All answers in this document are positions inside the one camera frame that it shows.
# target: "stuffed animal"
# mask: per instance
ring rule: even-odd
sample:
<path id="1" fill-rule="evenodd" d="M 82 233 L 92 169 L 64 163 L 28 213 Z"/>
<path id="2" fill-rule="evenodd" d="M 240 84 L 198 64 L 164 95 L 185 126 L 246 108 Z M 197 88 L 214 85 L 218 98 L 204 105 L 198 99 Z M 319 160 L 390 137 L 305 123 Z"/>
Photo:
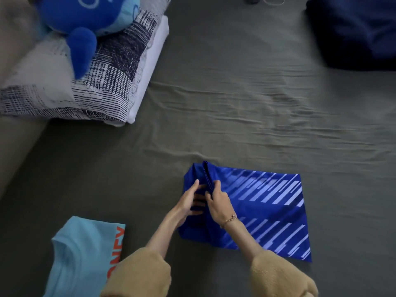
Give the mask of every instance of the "stuffed animal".
<path id="1" fill-rule="evenodd" d="M 140 0 L 38 0 L 35 5 L 43 23 L 67 35 L 74 77 L 81 79 L 95 54 L 96 37 L 131 25 Z"/>

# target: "tan sweater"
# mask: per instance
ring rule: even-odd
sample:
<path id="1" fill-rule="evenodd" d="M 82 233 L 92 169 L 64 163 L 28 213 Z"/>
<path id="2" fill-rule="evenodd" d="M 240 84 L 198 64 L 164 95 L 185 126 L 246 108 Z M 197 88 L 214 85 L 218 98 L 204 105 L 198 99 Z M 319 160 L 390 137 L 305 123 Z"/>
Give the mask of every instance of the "tan sweater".
<path id="1" fill-rule="evenodd" d="M 263 250 L 254 258 L 250 278 L 257 297 L 318 296 L 312 279 L 271 251 Z M 170 265 L 141 248 L 118 264 L 100 297 L 165 297 L 170 285 Z"/>

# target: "plush fin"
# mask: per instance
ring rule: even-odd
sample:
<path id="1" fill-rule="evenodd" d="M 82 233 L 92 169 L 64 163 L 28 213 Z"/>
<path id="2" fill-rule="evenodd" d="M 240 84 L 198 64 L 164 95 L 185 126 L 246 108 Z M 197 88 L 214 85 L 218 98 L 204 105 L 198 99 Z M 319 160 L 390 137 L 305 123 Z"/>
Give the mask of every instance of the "plush fin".
<path id="1" fill-rule="evenodd" d="M 74 78 L 81 79 L 90 67 L 92 57 L 96 51 L 95 34 L 84 27 L 76 28 L 66 38 L 70 48 L 70 57 L 74 70 Z"/>

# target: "person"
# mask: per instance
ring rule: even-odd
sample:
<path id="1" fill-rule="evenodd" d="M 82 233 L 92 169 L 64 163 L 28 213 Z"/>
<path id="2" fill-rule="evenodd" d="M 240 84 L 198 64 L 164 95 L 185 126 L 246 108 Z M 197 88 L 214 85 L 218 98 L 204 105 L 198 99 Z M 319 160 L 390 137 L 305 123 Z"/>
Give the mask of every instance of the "person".
<path id="1" fill-rule="evenodd" d="M 192 211 L 192 206 L 208 205 L 210 214 L 233 238 L 250 265 L 251 287 L 257 297 L 317 297 L 314 281 L 287 260 L 264 250 L 236 219 L 230 198 L 215 181 L 213 196 L 196 194 L 204 188 L 199 181 L 187 190 L 177 205 L 166 215 L 145 248 L 121 261 L 112 273 L 100 297 L 164 297 L 171 284 L 171 268 L 164 258 L 173 232 Z"/>

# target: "folded blue shirt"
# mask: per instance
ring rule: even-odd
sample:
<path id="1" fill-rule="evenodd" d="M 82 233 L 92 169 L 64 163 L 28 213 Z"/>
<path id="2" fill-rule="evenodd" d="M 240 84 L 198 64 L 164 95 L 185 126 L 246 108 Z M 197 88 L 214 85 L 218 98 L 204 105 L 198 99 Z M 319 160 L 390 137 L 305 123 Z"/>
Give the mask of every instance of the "folded blue shirt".
<path id="1" fill-rule="evenodd" d="M 52 238 L 44 297 L 98 297 L 120 260 L 125 224 L 71 217 Z"/>
<path id="2" fill-rule="evenodd" d="M 303 189 L 299 174 L 281 174 L 216 167 L 204 161 L 193 164 L 184 176 L 184 192 L 199 179 L 205 190 L 213 192 L 221 181 L 238 218 L 264 248 L 283 257 L 311 262 Z M 179 228 L 180 236 L 215 247 L 237 249 L 231 237 L 212 219 L 208 207 L 204 214 L 189 216 Z"/>
<path id="3" fill-rule="evenodd" d="M 306 13 L 330 67 L 396 69 L 396 0 L 308 0 Z"/>

